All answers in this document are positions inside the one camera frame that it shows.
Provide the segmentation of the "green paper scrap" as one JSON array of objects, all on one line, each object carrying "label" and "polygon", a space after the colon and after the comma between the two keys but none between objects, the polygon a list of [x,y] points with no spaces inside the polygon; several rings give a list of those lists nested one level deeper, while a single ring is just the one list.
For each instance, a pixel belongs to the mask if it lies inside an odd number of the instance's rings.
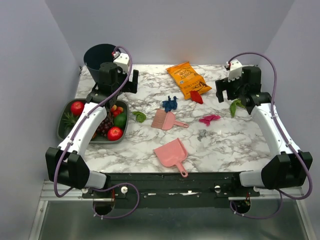
[{"label": "green paper scrap", "polygon": [[245,109],[245,108],[246,108],[246,107],[242,104],[242,102],[241,102],[240,99],[234,100],[234,101],[230,104],[230,106],[229,106],[229,111],[230,111],[230,115],[231,115],[232,118],[235,117],[237,108],[242,108],[242,109]]},{"label": "green paper scrap", "polygon": [[139,123],[143,123],[147,119],[147,116],[143,112],[133,111],[132,114],[135,116],[135,120]]}]

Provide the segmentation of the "white paper scrap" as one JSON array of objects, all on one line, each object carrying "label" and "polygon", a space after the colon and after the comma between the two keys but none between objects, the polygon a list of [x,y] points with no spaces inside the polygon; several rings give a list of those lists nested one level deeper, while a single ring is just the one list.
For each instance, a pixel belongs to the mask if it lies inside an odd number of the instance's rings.
[{"label": "white paper scrap", "polygon": [[150,103],[145,107],[145,111],[147,113],[151,113],[159,108],[159,105],[157,103]]}]

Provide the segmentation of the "magenta paper scrap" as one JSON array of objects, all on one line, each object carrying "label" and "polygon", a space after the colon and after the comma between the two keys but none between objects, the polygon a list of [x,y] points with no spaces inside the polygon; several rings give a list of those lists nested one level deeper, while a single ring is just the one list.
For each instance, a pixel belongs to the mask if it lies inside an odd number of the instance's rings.
[{"label": "magenta paper scrap", "polygon": [[205,124],[207,127],[210,126],[211,122],[212,121],[217,121],[219,120],[221,117],[219,115],[215,115],[215,114],[212,114],[212,115],[207,115],[207,116],[203,116],[202,118],[200,118],[198,121],[200,123],[203,123]]}]

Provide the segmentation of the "red paper scrap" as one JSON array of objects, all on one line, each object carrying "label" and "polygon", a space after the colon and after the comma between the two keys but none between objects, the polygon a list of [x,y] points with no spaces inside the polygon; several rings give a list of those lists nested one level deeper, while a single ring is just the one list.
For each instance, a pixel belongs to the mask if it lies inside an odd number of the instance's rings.
[{"label": "red paper scrap", "polygon": [[194,91],[194,90],[190,91],[190,98],[191,98],[191,100],[193,102],[196,102],[198,104],[203,104],[204,103],[203,99],[202,99],[202,97],[201,97],[201,95],[199,94],[198,91]]}]

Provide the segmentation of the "grey paper scrap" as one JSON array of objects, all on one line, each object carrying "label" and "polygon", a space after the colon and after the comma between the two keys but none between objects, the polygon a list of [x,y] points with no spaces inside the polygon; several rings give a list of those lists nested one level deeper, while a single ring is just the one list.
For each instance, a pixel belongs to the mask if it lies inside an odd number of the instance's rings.
[{"label": "grey paper scrap", "polygon": [[207,136],[208,136],[208,131],[205,130],[205,129],[201,129],[201,130],[199,130],[199,132],[198,132],[197,139],[198,139],[199,142],[201,142],[202,139],[203,139],[203,138],[206,138]]}]

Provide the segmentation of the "pink hand brush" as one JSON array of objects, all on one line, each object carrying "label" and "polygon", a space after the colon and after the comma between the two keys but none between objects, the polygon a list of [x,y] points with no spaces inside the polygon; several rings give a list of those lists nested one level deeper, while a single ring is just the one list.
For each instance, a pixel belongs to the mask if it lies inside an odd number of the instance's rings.
[{"label": "pink hand brush", "polygon": [[189,127],[187,123],[177,121],[175,114],[171,111],[165,112],[162,109],[156,110],[155,116],[151,124],[152,128],[168,131],[172,129],[174,126],[179,126],[183,128]]}]

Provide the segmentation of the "pink dustpan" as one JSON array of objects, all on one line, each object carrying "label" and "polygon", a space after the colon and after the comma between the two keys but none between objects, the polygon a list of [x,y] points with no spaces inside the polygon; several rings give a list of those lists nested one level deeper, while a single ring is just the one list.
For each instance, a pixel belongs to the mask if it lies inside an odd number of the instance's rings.
[{"label": "pink dustpan", "polygon": [[179,138],[154,149],[154,153],[164,167],[176,166],[182,177],[188,177],[188,172],[183,166],[188,152]]}]

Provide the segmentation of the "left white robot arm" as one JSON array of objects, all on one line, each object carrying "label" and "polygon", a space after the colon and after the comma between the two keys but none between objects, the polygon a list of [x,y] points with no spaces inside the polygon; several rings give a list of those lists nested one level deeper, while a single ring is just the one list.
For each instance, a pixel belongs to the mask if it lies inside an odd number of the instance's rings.
[{"label": "left white robot arm", "polygon": [[83,156],[95,130],[107,117],[119,93],[137,92],[138,74],[131,61],[123,67],[115,61],[101,64],[98,82],[87,96],[78,121],[57,148],[50,147],[45,153],[49,179],[53,182],[57,197],[63,197],[58,192],[58,184],[70,189],[93,188],[101,198],[110,194],[111,185],[106,174],[90,170]]}]

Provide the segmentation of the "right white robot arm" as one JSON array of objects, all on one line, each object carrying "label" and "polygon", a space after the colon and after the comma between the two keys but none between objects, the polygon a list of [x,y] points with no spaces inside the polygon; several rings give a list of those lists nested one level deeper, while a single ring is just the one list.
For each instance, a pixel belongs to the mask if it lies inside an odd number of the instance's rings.
[{"label": "right white robot arm", "polygon": [[241,196],[248,187],[274,190],[302,186],[307,177],[302,164],[310,168],[313,158],[294,143],[276,107],[271,105],[271,95],[261,91],[261,69],[242,66],[236,61],[230,63],[227,70],[228,77],[215,82],[218,101],[224,101],[224,91],[228,100],[239,99],[258,124],[271,153],[271,160],[261,170],[241,172],[239,178],[230,183],[230,191]]}]

